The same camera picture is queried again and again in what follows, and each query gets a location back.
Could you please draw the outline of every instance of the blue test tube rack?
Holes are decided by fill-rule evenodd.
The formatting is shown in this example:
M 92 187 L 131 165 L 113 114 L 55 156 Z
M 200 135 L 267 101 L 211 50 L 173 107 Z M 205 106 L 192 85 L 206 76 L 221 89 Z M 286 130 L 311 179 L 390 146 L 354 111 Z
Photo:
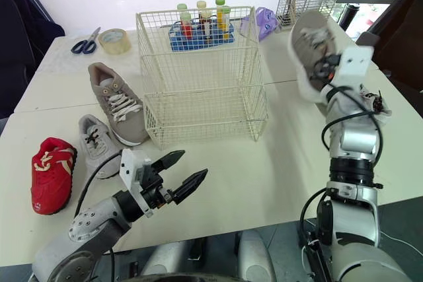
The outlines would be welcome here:
M 171 40 L 172 51 L 199 50 L 235 41 L 235 38 L 233 37 L 233 25 L 229 23 L 229 37 L 228 39 L 224 39 L 223 34 L 225 32 L 217 27 L 217 19 L 213 19 L 210 23 L 209 40 L 206 39 L 206 35 L 204 34 L 199 22 L 192 22 L 191 29 L 192 37 L 191 39 L 188 39 L 184 35 L 184 31 L 181 29 L 180 21 L 173 24 L 169 30 L 169 39 Z

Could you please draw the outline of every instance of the tape roll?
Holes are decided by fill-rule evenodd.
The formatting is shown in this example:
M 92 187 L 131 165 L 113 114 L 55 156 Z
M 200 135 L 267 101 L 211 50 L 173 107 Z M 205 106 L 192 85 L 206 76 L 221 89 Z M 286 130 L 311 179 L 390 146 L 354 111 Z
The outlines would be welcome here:
M 106 30 L 100 34 L 98 41 L 109 54 L 121 54 L 131 48 L 130 39 L 126 31 L 122 29 Z

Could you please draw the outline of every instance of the shoelace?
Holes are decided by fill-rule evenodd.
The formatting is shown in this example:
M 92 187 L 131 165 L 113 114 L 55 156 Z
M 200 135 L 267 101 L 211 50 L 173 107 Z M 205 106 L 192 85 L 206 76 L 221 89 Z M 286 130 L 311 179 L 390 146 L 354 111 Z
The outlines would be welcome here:
M 101 138 L 98 138 L 98 134 L 95 135 L 95 133 L 97 132 L 98 129 L 96 128 L 91 131 L 87 138 L 85 138 L 85 141 L 87 142 L 88 152 L 94 157 L 98 156 L 103 152 L 103 150 L 106 149 L 106 144 L 104 143 L 104 141 Z
M 40 161 L 41 161 L 41 166 L 39 166 L 38 164 L 34 163 L 34 168 L 35 171 L 47 171 L 50 168 L 50 163 L 47 163 L 47 161 L 49 161 L 50 159 L 53 158 L 52 155 L 48 156 L 49 152 L 45 152 L 44 155 L 41 157 Z
M 127 94 L 116 94 L 108 99 L 112 107 L 113 120 L 122 122 L 126 120 L 126 114 L 130 112 L 138 112 L 142 106 L 136 100 L 130 98 Z

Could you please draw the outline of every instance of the red liquid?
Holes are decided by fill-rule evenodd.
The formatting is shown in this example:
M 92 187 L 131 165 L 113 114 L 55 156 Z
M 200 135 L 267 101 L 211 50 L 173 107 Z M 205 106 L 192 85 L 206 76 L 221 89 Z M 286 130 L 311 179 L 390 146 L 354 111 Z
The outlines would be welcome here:
M 190 25 L 182 24 L 182 33 L 187 39 L 192 39 L 192 29 Z

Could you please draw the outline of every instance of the red sneaker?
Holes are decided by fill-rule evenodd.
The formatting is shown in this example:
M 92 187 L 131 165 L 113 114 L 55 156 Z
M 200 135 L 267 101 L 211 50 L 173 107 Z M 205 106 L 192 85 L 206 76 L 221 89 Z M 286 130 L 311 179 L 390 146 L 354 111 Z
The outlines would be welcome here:
M 72 172 L 77 150 L 69 143 L 47 138 L 32 157 L 32 208 L 51 215 L 63 209 L 72 191 Z

